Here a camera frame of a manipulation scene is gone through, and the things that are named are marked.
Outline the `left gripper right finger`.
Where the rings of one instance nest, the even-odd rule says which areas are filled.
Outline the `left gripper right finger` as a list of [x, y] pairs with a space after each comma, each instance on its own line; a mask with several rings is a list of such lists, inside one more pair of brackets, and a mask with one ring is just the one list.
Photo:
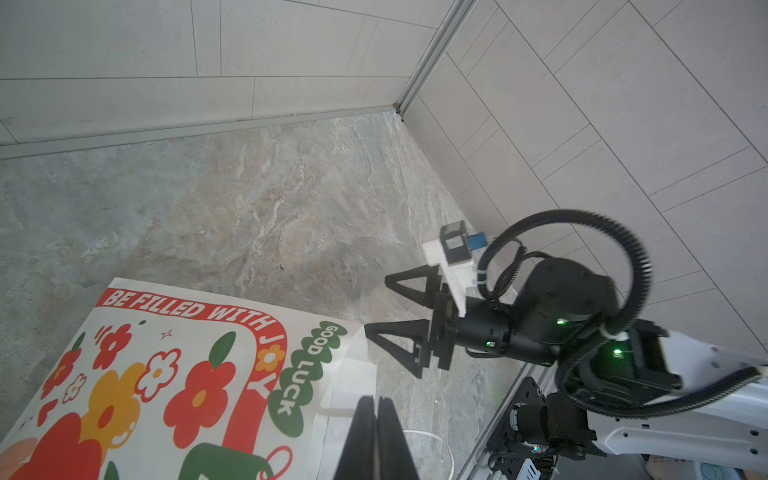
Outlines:
[[378, 473], [381, 480], [419, 480], [393, 401], [381, 398], [377, 417]]

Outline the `white floral paper bag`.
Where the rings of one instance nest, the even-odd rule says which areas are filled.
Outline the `white floral paper bag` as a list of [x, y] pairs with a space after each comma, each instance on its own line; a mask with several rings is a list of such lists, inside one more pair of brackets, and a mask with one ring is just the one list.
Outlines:
[[376, 377], [357, 322], [117, 278], [2, 440], [1, 475], [328, 478]]

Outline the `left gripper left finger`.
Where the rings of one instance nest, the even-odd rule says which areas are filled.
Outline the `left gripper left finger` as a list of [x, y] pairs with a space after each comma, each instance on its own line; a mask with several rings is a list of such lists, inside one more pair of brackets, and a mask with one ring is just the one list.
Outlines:
[[334, 480], [375, 479], [376, 422], [373, 397], [361, 397], [352, 418]]

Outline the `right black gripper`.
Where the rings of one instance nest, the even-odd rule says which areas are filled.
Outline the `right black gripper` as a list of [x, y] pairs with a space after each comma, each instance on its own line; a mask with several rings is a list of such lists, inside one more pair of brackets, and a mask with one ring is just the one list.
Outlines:
[[426, 319], [364, 326], [366, 338], [415, 378], [421, 378], [429, 367], [431, 353], [440, 369], [449, 369], [458, 347], [482, 358], [506, 357], [543, 366], [556, 362], [558, 348], [544, 341], [552, 317], [536, 304], [526, 300], [505, 304], [469, 297], [461, 317], [449, 289], [441, 288], [441, 283], [438, 265], [422, 265], [385, 277], [387, 288], [433, 309], [431, 327]]

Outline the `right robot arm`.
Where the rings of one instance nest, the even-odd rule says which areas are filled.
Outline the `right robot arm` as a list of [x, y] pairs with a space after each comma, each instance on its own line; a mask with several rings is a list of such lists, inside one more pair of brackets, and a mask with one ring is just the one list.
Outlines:
[[[454, 350], [558, 368], [618, 309], [610, 278], [565, 258], [537, 254], [511, 304], [500, 296], [517, 266], [501, 274], [489, 299], [459, 309], [438, 269], [389, 275], [396, 293], [428, 307], [430, 319], [373, 323], [369, 340], [411, 374], [431, 362], [451, 366]], [[552, 476], [563, 458], [643, 454], [767, 469], [767, 363], [638, 320], [552, 387], [524, 377], [479, 444], [480, 463], [507, 477], [531, 461]]]

